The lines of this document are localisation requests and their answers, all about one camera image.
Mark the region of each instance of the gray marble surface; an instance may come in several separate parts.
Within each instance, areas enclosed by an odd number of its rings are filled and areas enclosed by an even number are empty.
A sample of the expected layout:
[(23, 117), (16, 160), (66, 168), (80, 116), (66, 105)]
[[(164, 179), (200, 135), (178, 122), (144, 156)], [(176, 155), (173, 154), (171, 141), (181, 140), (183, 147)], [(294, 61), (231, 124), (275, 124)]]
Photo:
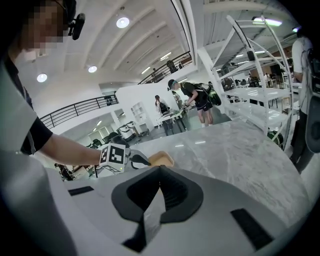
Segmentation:
[(235, 185), (289, 227), (310, 211), (303, 181), (286, 154), (261, 130), (224, 122), (131, 146), (147, 157), (166, 151), (174, 166)]

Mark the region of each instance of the railing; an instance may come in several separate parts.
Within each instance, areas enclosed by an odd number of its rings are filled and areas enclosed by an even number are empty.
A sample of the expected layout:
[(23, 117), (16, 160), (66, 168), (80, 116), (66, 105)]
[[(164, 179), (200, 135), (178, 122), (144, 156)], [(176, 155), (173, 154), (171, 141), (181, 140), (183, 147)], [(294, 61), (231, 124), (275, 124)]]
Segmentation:
[(180, 56), (174, 58), (172, 62), (171, 64), (166, 62), (164, 65), (155, 70), (152, 74), (148, 75), (145, 79), (143, 79), (139, 83), (139, 85), (157, 83), (165, 77), (189, 65), (190, 63), (192, 63), (190, 51), (187, 51), (184, 54), (181, 54)]
[(118, 103), (119, 102), (115, 94), (98, 98), (91, 98), (60, 108), (50, 114), (41, 117), (40, 120), (48, 129), (51, 129), (67, 120), (78, 117), (84, 113)]

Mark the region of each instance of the round ceiling light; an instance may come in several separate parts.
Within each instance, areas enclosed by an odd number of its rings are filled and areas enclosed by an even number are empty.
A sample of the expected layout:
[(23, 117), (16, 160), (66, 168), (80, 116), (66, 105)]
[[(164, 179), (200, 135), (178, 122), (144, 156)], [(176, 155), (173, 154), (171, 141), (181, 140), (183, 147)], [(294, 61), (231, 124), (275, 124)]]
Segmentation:
[(130, 21), (128, 18), (123, 17), (118, 19), (118, 21), (116, 22), (116, 26), (120, 29), (123, 29), (125, 27), (127, 27), (129, 25)]
[(89, 71), (90, 73), (94, 73), (94, 72), (97, 71), (97, 67), (96, 67), (96, 66), (91, 66), (91, 67), (89, 67), (88, 71)]
[(41, 73), (40, 75), (38, 75), (38, 77), (36, 78), (36, 80), (39, 82), (39, 83), (43, 83), (44, 81), (47, 80), (47, 75), (45, 73)]

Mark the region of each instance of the black sleeve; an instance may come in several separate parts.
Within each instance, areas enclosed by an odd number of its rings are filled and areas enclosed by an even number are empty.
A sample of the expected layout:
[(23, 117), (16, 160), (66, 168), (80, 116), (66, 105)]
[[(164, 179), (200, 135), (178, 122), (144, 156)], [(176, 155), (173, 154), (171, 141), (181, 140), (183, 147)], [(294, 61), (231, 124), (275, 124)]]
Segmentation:
[(190, 82), (185, 82), (183, 84), (183, 87), (190, 93), (192, 93), (195, 90), (195, 86)]
[[(33, 125), (30, 128), (30, 133), (33, 139), (35, 150), (40, 150), (50, 139), (53, 132), (50, 131), (44, 123), (39, 119), (39, 117), (36, 118)], [(31, 155), (31, 146), (28, 140), (28, 137), (24, 139), (21, 151), (25, 154)]]

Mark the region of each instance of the black rubber pad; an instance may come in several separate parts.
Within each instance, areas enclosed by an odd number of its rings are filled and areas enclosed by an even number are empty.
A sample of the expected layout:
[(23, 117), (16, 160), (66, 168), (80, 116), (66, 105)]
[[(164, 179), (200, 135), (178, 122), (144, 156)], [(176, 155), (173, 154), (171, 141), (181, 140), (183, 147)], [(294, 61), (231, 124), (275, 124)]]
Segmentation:
[(231, 214), (256, 250), (272, 242), (273, 238), (245, 209), (233, 210)]
[(90, 186), (84, 186), (84, 187), (79, 187), (79, 188), (75, 188), (75, 189), (70, 189), (68, 190), (70, 196), (76, 196), (76, 195), (80, 195), (83, 193), (87, 193), (94, 190), (92, 187)]

